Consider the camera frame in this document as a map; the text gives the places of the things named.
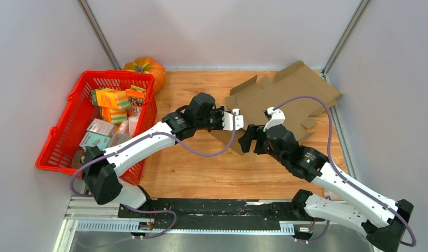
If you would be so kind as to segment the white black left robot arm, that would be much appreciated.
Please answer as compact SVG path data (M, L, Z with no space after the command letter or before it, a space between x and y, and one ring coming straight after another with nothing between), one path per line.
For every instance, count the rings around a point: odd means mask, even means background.
M104 150L89 149L81 178L97 204L127 205L138 217L147 217L152 211L147 194L140 186L123 181L121 175L150 155L193 137L198 130L223 130L227 114L223 106L216 107L211 95L199 93L188 105L167 114L136 137Z

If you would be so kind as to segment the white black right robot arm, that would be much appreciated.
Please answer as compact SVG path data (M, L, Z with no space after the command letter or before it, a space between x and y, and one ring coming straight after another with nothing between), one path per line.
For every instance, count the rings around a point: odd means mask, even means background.
M327 219L359 232L381 251L398 251L414 208L410 202L395 201L367 188L334 167L326 155L300 145L281 124L267 130L262 125L249 125L238 139L242 152L249 152L252 141L256 141L255 154L270 155L295 177L344 200L329 202L310 191L298 190L291 202L293 217Z

